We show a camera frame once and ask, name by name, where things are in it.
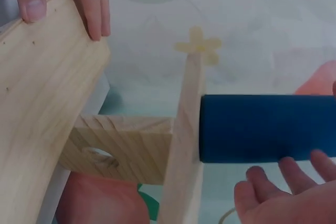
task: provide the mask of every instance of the blue foam tube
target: blue foam tube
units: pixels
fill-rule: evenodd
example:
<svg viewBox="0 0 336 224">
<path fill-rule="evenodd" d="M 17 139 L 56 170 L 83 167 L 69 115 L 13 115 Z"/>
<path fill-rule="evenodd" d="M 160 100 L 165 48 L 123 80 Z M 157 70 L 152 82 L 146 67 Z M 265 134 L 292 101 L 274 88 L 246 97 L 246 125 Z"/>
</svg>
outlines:
<svg viewBox="0 0 336 224">
<path fill-rule="evenodd" d="M 204 163 L 306 160 L 336 156 L 336 99 L 312 95 L 205 95 L 199 154 Z"/>
</svg>

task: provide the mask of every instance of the wood grain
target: wood grain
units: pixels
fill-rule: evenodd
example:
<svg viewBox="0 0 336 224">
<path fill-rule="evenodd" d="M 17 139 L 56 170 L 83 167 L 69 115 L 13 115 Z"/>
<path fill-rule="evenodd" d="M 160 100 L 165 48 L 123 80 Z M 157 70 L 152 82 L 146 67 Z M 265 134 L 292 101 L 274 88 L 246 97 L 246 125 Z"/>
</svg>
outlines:
<svg viewBox="0 0 336 224">
<path fill-rule="evenodd" d="M 60 163 L 75 172 L 163 185 L 173 121 L 144 116 L 80 116 Z M 99 155 L 96 149 L 112 157 Z"/>
<path fill-rule="evenodd" d="M 35 224 L 73 124 L 108 63 L 73 0 L 0 35 L 0 223 Z"/>
<path fill-rule="evenodd" d="M 188 55 L 158 224 L 198 223 L 203 181 L 198 151 L 199 110 L 205 93 L 203 65 L 202 55 Z"/>
</svg>

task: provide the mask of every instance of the fingernail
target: fingernail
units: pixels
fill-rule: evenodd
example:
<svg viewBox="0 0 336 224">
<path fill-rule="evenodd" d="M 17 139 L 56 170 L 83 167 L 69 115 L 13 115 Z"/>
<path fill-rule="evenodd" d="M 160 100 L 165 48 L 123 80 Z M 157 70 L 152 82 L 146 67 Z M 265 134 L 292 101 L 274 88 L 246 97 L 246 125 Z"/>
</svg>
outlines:
<svg viewBox="0 0 336 224">
<path fill-rule="evenodd" d="M 30 22 L 37 22 L 46 16 L 46 6 L 41 0 L 32 0 L 26 6 Z"/>
</svg>

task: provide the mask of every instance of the small hole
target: small hole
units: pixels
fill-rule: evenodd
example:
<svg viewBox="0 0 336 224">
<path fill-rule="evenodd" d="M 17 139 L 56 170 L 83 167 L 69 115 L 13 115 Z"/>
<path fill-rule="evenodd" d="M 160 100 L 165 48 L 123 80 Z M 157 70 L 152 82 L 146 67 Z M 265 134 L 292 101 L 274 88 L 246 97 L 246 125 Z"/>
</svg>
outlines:
<svg viewBox="0 0 336 224">
<path fill-rule="evenodd" d="M 118 167 L 119 162 L 108 152 L 98 148 L 85 147 L 82 149 L 83 155 L 96 165 L 105 167 Z"/>
</svg>

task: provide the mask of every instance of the plywood piece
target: plywood piece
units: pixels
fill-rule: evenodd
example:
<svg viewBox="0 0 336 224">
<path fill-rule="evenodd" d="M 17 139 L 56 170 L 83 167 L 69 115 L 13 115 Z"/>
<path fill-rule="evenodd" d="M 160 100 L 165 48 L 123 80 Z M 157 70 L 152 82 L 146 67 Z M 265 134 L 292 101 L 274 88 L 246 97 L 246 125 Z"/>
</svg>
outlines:
<svg viewBox="0 0 336 224">
<path fill-rule="evenodd" d="M 158 224 L 197 224 L 203 163 L 198 151 L 201 97 L 205 93 L 203 57 L 189 54 L 174 123 Z"/>
<path fill-rule="evenodd" d="M 172 118 L 80 116 L 60 157 L 69 170 L 163 185 Z M 104 152 L 112 155 L 101 155 Z"/>
<path fill-rule="evenodd" d="M 73 124 L 109 61 L 73 0 L 0 35 L 0 223 L 35 224 Z"/>
</svg>

